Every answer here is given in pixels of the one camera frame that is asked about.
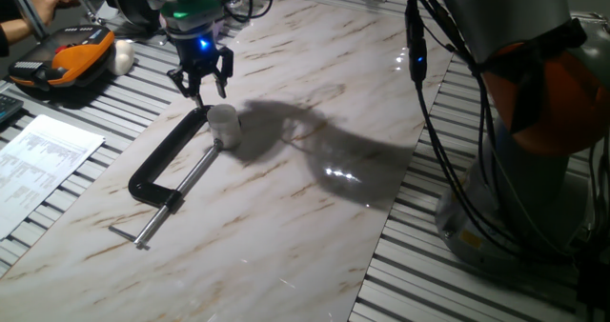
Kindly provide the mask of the person hand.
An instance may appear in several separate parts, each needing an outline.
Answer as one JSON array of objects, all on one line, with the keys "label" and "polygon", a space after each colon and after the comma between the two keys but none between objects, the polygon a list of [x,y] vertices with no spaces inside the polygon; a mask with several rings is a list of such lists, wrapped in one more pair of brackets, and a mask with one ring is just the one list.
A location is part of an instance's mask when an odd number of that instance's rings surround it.
[{"label": "person hand", "polygon": [[31,0],[42,22],[49,26],[57,9],[74,8],[80,5],[78,0]]}]

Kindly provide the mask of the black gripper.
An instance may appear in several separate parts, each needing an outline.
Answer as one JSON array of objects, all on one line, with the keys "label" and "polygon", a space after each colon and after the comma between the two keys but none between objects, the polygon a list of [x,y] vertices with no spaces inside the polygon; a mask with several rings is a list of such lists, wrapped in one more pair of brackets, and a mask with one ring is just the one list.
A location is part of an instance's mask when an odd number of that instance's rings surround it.
[{"label": "black gripper", "polygon": [[218,95],[225,99],[228,79],[234,75],[234,52],[228,47],[217,49],[212,30],[175,32],[173,43],[180,61],[176,69],[167,72],[167,76],[180,93],[202,109],[201,78],[211,74]]}]

